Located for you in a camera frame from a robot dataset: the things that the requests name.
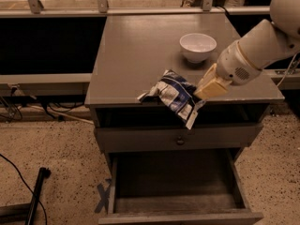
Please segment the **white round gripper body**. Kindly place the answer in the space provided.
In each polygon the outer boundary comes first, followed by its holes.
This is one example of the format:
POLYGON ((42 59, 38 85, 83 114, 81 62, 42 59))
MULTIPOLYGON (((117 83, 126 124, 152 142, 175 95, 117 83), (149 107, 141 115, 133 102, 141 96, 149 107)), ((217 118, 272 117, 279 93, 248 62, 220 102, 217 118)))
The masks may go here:
POLYGON ((231 81, 232 85, 249 83, 261 73, 260 69, 246 59, 238 40, 228 46, 217 59, 217 75, 231 81))

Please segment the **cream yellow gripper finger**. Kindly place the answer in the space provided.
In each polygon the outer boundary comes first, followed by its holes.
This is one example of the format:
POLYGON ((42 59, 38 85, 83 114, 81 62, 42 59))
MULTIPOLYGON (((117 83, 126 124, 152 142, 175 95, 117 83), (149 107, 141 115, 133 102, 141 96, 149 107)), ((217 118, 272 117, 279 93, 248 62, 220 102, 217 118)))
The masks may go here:
POLYGON ((228 92, 228 87, 232 83, 230 80, 223 79, 217 74, 217 64, 213 64, 198 82, 193 95, 202 100, 219 97, 228 92))

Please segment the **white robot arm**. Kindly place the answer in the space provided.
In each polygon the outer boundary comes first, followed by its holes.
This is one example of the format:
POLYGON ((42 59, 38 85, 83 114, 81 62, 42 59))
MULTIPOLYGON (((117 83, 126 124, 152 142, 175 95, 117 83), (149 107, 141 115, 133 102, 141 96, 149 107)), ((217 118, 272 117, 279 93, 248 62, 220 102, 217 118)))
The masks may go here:
POLYGON ((270 18, 259 22, 228 46, 197 84, 194 95, 202 100, 244 85, 264 68, 300 52, 300 0, 271 0, 270 18))

